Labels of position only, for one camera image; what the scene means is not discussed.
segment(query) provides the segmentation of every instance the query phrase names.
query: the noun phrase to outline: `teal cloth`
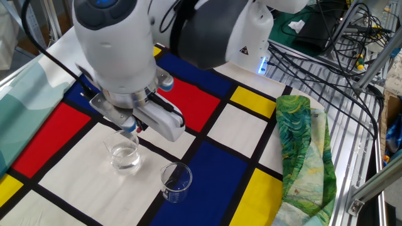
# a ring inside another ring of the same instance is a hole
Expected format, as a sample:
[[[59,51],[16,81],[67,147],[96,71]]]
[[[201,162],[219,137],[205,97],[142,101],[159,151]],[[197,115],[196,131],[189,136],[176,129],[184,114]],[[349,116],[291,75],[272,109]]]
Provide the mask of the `teal cloth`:
[[[36,57],[9,85],[0,99],[0,178],[29,143],[70,87],[52,87]]]

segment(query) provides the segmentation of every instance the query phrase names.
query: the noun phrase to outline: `yellow square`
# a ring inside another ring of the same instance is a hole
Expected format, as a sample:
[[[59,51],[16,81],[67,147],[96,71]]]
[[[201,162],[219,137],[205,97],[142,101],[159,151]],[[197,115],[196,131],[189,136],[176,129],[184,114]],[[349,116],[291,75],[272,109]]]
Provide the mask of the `yellow square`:
[[[282,181],[255,169],[230,226],[269,226],[282,201]]]
[[[271,118],[275,110],[276,103],[268,100],[254,92],[243,87],[238,87],[231,97],[231,101],[247,107],[248,109],[257,112],[263,116]]]
[[[9,200],[23,184],[7,173],[0,179],[0,207]]]
[[[158,47],[153,47],[153,56],[155,57],[156,55],[158,55],[162,50],[159,49]]]

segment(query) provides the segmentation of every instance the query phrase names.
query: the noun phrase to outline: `red square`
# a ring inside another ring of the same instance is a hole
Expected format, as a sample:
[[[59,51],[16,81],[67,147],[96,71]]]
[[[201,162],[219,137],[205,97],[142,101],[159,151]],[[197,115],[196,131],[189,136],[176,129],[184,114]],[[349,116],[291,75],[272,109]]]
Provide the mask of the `red square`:
[[[31,178],[90,117],[60,103],[11,166]]]
[[[175,78],[170,92],[158,90],[158,93],[176,105],[186,120],[186,126],[200,132],[220,100],[194,85]]]

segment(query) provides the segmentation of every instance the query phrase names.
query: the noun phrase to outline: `painted fabric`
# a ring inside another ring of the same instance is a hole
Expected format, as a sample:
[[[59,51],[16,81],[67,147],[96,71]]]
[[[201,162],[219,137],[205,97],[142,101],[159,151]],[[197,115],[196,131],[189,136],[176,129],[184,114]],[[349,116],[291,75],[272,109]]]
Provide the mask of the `painted fabric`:
[[[327,115],[303,96],[276,100],[283,158],[282,204],[273,225],[330,222],[336,195]]]
[[[42,58],[38,56],[31,61],[30,65],[2,91],[0,178],[70,87],[68,81],[63,82],[63,76],[68,75],[45,72]]]

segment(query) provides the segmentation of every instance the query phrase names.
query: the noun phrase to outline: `green patterned cloth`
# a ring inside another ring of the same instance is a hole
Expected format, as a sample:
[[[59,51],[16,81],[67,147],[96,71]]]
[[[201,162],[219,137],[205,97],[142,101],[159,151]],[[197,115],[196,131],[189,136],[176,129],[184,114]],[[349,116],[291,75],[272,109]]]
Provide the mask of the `green patterned cloth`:
[[[282,143],[283,196],[273,225],[330,222],[337,191],[327,115],[310,99],[287,95],[276,100]]]

